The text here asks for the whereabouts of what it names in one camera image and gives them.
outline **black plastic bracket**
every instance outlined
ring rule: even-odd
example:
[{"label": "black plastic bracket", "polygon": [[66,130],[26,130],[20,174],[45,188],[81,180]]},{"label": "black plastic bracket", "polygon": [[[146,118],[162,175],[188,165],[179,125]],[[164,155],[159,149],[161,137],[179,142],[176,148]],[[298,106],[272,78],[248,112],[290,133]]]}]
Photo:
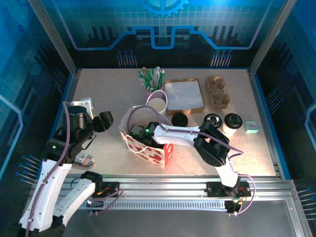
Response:
[{"label": "black plastic bracket", "polygon": [[221,182],[207,182],[206,190],[209,198],[242,198],[251,197],[250,186],[248,182],[239,182],[234,188],[222,185]]},{"label": "black plastic bracket", "polygon": [[92,195],[94,198],[103,198],[119,190],[119,182],[103,182],[102,175],[92,171],[86,171],[80,178],[89,179],[95,183],[95,192]]}]

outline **small green box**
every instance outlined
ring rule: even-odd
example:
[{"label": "small green box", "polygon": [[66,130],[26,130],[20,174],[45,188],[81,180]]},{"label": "small green box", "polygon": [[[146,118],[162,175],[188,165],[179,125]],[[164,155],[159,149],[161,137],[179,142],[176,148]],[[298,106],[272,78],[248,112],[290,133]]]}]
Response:
[{"label": "small green box", "polygon": [[246,133],[257,133],[259,131],[257,121],[246,121],[244,126]]}]

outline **gray floor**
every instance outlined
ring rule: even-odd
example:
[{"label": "gray floor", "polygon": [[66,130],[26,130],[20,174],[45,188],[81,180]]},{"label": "gray floor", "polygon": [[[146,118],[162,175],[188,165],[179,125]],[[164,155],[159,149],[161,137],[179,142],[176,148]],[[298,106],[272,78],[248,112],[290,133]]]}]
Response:
[{"label": "gray floor", "polygon": [[283,201],[256,201],[238,217],[211,211],[77,211],[65,237],[292,237]]}]

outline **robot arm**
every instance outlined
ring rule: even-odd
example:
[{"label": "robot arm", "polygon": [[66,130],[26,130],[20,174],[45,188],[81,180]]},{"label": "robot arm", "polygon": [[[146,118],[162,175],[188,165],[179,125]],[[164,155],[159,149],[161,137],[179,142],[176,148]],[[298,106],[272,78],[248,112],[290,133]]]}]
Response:
[{"label": "robot arm", "polygon": [[213,140],[207,142],[206,137],[199,134],[199,132],[206,133],[228,145],[229,139],[211,123],[204,122],[201,126],[196,127],[174,127],[165,124],[162,124],[162,126],[165,129],[159,126],[157,122],[150,122],[146,128],[133,126],[130,135],[148,146],[177,144],[194,147],[206,163],[216,168],[221,183],[231,190],[236,190],[240,179],[228,160],[230,149]]},{"label": "robot arm", "polygon": [[83,150],[83,143],[91,139],[95,132],[103,132],[109,129],[113,123],[111,112],[102,112],[99,116],[92,118],[87,112],[87,108],[91,108],[91,100],[80,103],[80,105],[72,105],[68,108],[70,116],[70,141],[66,155],[44,184],[42,191],[38,194],[34,215],[30,220],[29,216],[35,196],[39,192],[44,178],[53,169],[66,146],[65,119],[63,126],[56,131],[54,136],[45,145],[44,160],[42,162],[39,181],[25,213],[20,219],[19,224],[14,228],[14,232],[17,232],[18,236],[25,236],[28,223],[30,223],[31,236],[45,236],[47,233],[49,233],[49,236],[54,236],[53,233],[58,234],[56,236],[60,236],[59,233],[63,233],[68,220],[83,201],[91,195],[97,196],[103,190],[102,176],[87,171],[81,176],[77,187],[55,207],[62,184],[77,154]]}]

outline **gear logo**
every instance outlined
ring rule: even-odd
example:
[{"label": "gear logo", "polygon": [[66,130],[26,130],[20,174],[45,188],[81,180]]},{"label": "gear logo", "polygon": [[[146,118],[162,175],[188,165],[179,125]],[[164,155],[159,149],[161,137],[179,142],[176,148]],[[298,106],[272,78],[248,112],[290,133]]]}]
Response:
[{"label": "gear logo", "polygon": [[188,4],[188,0],[140,0],[144,10],[154,16],[171,16],[172,13],[178,14],[178,10],[183,10],[183,5]]}]

